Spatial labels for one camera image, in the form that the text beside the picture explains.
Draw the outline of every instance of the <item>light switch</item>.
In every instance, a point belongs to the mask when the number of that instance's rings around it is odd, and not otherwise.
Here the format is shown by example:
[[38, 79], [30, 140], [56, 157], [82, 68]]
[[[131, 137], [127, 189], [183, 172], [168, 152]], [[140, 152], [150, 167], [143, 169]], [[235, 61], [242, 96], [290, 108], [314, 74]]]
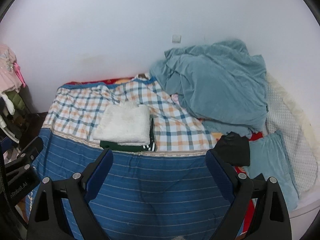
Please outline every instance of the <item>light switch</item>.
[[181, 43], [181, 35], [172, 35], [172, 43]]

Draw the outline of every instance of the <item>plaid bedsheet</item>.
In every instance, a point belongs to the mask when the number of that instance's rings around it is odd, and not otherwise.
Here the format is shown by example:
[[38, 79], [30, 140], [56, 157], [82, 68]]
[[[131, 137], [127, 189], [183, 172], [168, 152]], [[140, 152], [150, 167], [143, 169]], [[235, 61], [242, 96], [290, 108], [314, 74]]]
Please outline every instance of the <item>plaid bedsheet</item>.
[[198, 119], [175, 104], [153, 77], [147, 81], [133, 79], [120, 85], [64, 85], [57, 90], [43, 127], [50, 128], [61, 137], [99, 148], [100, 141], [93, 139], [92, 134], [106, 106], [127, 100], [149, 107], [150, 116], [154, 119], [157, 151], [207, 150], [214, 147], [214, 136]]

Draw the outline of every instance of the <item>pink hanger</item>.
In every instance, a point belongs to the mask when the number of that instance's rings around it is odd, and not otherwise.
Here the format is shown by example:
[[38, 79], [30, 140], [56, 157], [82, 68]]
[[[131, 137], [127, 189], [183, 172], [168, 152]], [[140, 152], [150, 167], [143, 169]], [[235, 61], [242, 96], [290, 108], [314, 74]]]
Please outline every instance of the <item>pink hanger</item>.
[[20, 79], [20, 81], [22, 83], [22, 87], [25, 88], [26, 87], [26, 83], [24, 82], [23, 76], [21, 74], [20, 66], [16, 62], [13, 63], [13, 70], [17, 74], [17, 77]]

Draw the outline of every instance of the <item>white textured blanket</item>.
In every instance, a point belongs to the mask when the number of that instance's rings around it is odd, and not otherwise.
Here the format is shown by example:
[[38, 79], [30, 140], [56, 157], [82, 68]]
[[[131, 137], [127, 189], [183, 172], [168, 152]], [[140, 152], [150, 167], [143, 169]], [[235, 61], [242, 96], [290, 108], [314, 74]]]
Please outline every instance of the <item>white textured blanket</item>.
[[299, 195], [315, 183], [320, 146], [303, 110], [285, 89], [267, 73], [268, 108], [264, 134], [281, 130]]

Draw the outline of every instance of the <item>metal screw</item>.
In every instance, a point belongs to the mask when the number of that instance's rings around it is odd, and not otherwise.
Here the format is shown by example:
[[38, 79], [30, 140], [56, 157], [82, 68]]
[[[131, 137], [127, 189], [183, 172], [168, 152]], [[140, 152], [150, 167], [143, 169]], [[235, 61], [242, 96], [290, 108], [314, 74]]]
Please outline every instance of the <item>metal screw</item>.
[[48, 183], [48, 182], [49, 182], [49, 180], [50, 180], [50, 178], [49, 178], [49, 177], [45, 177], [45, 178], [43, 178], [42, 182], [43, 182], [44, 184], [46, 184], [46, 183]]
[[79, 179], [79, 178], [81, 177], [81, 173], [76, 172], [76, 173], [74, 173], [74, 174], [72, 175], [72, 177], [73, 177], [74, 179]]
[[238, 177], [239, 177], [240, 179], [246, 179], [246, 178], [247, 178], [247, 175], [245, 175], [244, 173], [239, 173], [239, 174], [238, 174]]
[[270, 182], [271, 182], [271, 183], [277, 183], [277, 179], [276, 179], [276, 178], [274, 178], [274, 177], [270, 177], [270, 179], [269, 179], [269, 180], [270, 180]]

